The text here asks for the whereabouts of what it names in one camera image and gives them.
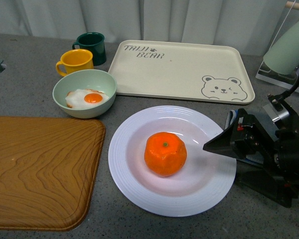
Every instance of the mandarin orange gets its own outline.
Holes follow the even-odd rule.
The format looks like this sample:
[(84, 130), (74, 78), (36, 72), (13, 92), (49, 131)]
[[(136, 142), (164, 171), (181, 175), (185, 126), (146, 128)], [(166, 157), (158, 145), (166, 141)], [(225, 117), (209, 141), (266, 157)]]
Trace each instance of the mandarin orange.
[(185, 143), (174, 133), (158, 132), (146, 142), (145, 163), (150, 170), (163, 177), (177, 173), (186, 159)]

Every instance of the light green bowl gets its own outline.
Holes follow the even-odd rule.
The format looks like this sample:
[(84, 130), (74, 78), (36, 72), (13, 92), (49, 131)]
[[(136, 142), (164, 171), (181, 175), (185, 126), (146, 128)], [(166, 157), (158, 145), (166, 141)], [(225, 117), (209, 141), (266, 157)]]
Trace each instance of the light green bowl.
[[(77, 89), (93, 89), (102, 91), (109, 98), (102, 104), (88, 109), (72, 109), (66, 106), (65, 97), (68, 92)], [(89, 119), (107, 111), (116, 97), (117, 82), (109, 73), (101, 70), (81, 70), (63, 77), (53, 88), (53, 99), (69, 115)]]

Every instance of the egg white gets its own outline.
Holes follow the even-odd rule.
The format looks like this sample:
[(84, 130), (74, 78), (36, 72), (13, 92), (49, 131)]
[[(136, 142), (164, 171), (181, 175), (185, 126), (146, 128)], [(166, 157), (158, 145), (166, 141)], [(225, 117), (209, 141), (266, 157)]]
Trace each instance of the egg white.
[[(90, 93), (98, 93), (100, 94), (103, 98), (100, 102), (96, 102), (96, 103), (88, 103), (84, 100), (84, 97), (87, 94)], [(77, 89), (75, 91), (70, 91), (66, 98), (66, 104), (68, 107), (73, 108), (73, 109), (87, 109), (90, 107), (94, 107), (97, 105), (102, 104), (104, 101), (106, 101), (109, 98), (109, 96), (107, 96), (104, 92), (101, 91), (96, 91), (96, 90), (91, 90), (91, 89)]]

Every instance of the table surface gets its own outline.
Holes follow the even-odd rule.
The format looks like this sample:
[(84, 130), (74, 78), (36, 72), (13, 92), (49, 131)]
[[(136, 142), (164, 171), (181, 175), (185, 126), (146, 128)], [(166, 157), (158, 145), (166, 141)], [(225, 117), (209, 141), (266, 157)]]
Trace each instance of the table surface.
[[(74, 40), (0, 34), (0, 59), (6, 69), (0, 73), (0, 116), (69, 118), (52, 98), (61, 77), (55, 71), (60, 56)], [(118, 44), (106, 43), (107, 62), (96, 69), (108, 71)], [(0, 238), (299, 238), (299, 198), (290, 209), (261, 194), (234, 184), (227, 196), (198, 215), (169, 218), (149, 213), (129, 201), (115, 185), (108, 166), (108, 150), (116, 129), (128, 117), (143, 109), (173, 105), (201, 112), (224, 127), (230, 110), (244, 108), (254, 114), (272, 134), (273, 123), (263, 110), (266, 95), (284, 91), (255, 78), (261, 57), (242, 56), (256, 97), (248, 105), (206, 103), (146, 97), (117, 96), (113, 106), (97, 119), (106, 126), (106, 138), (90, 210), (77, 228), (68, 232), (0, 231)], [(299, 114), (299, 93), (286, 100)], [(238, 162), (237, 170), (246, 170)]]

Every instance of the wooden rod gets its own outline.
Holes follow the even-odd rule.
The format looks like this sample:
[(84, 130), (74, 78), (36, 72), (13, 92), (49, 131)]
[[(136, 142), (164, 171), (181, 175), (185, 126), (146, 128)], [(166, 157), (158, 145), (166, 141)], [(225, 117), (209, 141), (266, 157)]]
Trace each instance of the wooden rod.
[(293, 7), (293, 9), (299, 10), (299, 3), (295, 3), (294, 6), (293, 6), (293, 4), (294, 3), (292, 1), (287, 1), (285, 7), (287, 7), (287, 8)]

